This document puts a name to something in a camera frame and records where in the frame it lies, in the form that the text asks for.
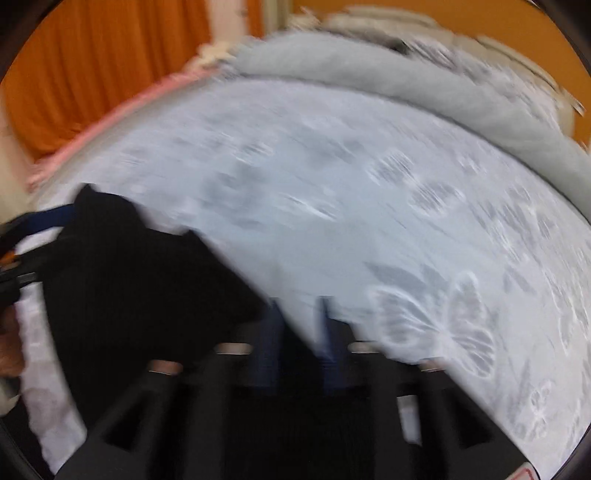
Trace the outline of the left hand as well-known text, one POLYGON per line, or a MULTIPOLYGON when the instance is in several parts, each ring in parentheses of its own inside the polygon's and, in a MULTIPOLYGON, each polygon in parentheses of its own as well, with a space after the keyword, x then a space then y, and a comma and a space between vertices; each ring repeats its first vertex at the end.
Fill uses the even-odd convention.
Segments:
POLYGON ((10 305, 1 313, 0 376, 17 378, 25 369, 23 342, 16 308, 10 305))

